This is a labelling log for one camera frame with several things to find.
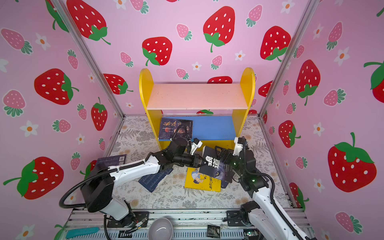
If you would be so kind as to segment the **black wolf cover book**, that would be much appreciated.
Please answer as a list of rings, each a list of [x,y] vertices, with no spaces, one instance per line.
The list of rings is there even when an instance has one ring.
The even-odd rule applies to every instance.
[[[204,165],[200,167],[199,173],[227,183],[233,182],[233,168],[220,160],[216,150],[208,146],[203,148]]]

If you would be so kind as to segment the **dark portrait cover book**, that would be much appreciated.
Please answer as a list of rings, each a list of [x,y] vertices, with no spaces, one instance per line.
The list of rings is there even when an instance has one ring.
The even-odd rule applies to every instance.
[[[177,137],[186,140],[192,138],[193,121],[184,119],[162,118],[158,134],[159,140],[170,140],[177,133]]]

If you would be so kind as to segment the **yellow cartoon cover book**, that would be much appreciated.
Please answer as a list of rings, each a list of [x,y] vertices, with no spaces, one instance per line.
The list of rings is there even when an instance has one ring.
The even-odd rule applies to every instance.
[[[220,193],[221,181],[201,174],[199,169],[188,168],[185,188]]]

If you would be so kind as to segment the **navy blue book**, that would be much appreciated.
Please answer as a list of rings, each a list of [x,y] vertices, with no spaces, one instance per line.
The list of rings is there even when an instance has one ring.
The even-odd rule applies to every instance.
[[[148,192],[153,193],[156,188],[162,184],[162,182],[167,178],[167,176],[174,169],[168,169],[164,172],[159,172],[152,175],[143,176],[138,182],[141,184]]]

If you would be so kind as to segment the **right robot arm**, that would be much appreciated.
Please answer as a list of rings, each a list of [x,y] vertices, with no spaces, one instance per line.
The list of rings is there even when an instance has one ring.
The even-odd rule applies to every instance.
[[[256,168],[249,148],[228,150],[215,147],[219,160],[229,163],[251,201],[241,206],[242,221],[256,227],[265,240],[309,240],[274,197],[276,184],[271,176]]]

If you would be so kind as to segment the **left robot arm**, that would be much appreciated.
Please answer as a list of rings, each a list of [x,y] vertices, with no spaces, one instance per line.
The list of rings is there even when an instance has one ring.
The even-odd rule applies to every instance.
[[[116,196],[118,187],[172,169],[174,165],[201,167],[204,161],[196,150],[202,145],[197,138],[188,141],[178,138],[171,140],[164,150],[149,153],[143,160],[119,166],[95,166],[88,178],[62,196],[59,206],[63,209],[85,207],[90,213],[103,213],[122,227],[131,226],[136,216],[130,204]]]

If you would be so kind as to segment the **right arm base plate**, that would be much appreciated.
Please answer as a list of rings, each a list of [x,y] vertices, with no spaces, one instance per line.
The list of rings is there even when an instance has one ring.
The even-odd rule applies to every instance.
[[[245,213],[240,210],[226,211],[226,217],[223,222],[227,223],[230,227],[252,227],[249,219],[246,218]]]

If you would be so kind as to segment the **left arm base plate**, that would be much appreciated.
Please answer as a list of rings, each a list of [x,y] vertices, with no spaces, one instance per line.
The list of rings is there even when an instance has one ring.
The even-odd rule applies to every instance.
[[[122,220],[115,220],[113,217],[107,218],[107,228],[133,228],[138,222],[144,218],[149,219],[150,212],[134,211],[124,217]]]

